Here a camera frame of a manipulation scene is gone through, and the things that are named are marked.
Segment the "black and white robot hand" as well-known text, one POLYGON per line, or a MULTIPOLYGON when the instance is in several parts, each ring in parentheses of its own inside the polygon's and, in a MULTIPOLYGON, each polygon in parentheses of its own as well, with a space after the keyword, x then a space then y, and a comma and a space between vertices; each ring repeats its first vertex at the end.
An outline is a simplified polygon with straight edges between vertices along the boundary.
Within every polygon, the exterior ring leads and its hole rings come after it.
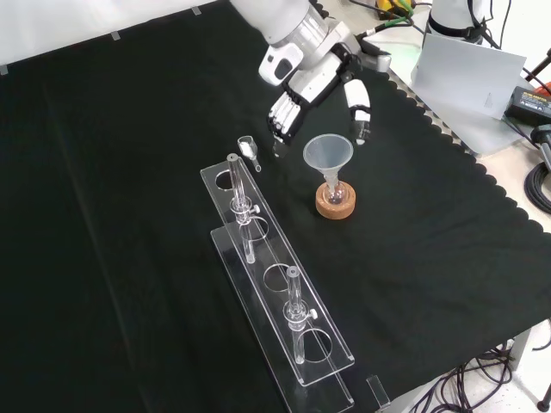
POLYGON ((261 78, 282 86, 282 95, 269 110, 267 122, 283 157, 307 112, 316 108, 340 84, 352 119, 353 139, 364 144, 370 135, 371 105, 356 67, 387 71, 391 55, 353 34, 344 22, 301 22, 281 41, 269 46, 259 67, 261 78))

